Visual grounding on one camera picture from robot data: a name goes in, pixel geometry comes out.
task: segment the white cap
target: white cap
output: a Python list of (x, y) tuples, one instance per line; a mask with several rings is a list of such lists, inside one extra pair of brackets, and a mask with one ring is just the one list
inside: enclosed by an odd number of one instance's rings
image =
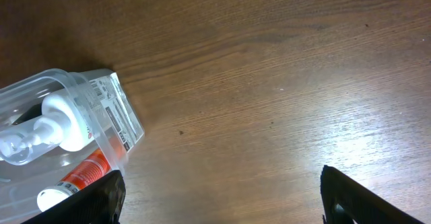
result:
[(56, 204), (59, 204), (72, 194), (72, 192), (64, 189), (62, 186), (48, 187), (38, 194), (38, 207), (40, 211), (46, 211)]

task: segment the wood grain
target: wood grain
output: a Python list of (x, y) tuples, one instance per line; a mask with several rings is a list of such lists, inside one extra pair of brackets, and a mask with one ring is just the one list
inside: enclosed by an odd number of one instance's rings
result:
[(321, 223), (324, 164), (431, 222), (431, 0), (0, 3), (2, 85), (119, 74), (122, 223)]

